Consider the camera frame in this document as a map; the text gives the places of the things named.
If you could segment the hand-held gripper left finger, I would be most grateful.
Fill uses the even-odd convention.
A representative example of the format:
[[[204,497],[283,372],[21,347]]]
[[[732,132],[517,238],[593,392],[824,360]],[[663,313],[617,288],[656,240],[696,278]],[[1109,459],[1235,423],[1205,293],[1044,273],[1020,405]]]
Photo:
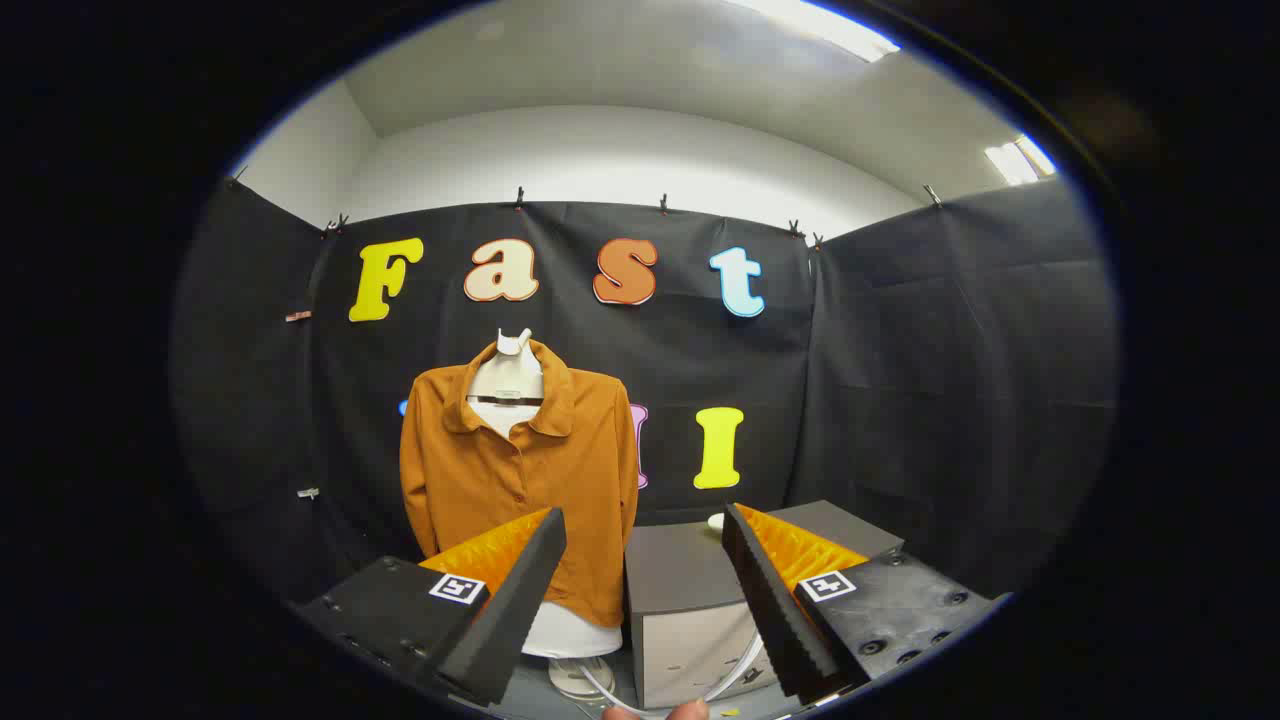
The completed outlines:
[[[426,561],[378,559],[298,614],[406,685],[485,707],[503,700],[566,547],[562,510],[543,509]]]

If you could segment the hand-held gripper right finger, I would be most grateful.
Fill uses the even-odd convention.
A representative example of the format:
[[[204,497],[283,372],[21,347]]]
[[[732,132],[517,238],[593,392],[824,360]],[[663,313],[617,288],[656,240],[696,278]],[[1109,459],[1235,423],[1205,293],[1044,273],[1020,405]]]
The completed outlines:
[[[854,550],[742,503],[721,543],[782,692],[805,705],[895,679],[1002,603],[901,544]]]

